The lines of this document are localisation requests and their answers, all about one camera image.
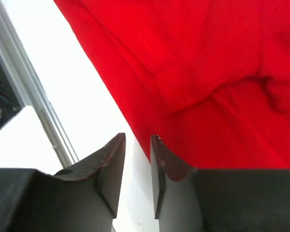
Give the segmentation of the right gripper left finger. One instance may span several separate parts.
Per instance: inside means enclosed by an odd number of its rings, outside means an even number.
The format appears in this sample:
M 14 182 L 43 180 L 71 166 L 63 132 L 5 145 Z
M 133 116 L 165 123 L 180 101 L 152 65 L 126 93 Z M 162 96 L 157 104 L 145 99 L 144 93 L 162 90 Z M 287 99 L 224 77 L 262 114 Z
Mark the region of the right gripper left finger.
M 109 232 L 116 218 L 126 137 L 55 175 L 0 168 L 0 232 Z

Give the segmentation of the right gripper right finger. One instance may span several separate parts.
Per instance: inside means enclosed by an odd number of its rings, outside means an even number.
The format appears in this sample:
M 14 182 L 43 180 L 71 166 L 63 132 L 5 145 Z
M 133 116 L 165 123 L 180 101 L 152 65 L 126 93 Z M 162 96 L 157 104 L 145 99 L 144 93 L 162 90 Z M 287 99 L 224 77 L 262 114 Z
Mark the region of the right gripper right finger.
M 199 169 L 151 137 L 162 232 L 290 232 L 290 170 Z

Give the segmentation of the red t shirt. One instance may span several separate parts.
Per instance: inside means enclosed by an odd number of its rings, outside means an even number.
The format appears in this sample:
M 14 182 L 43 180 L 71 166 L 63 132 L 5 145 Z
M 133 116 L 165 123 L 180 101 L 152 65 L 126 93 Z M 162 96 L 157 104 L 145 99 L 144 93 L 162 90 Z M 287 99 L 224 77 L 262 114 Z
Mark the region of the red t shirt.
M 146 155 L 290 169 L 290 0 L 58 0 Z

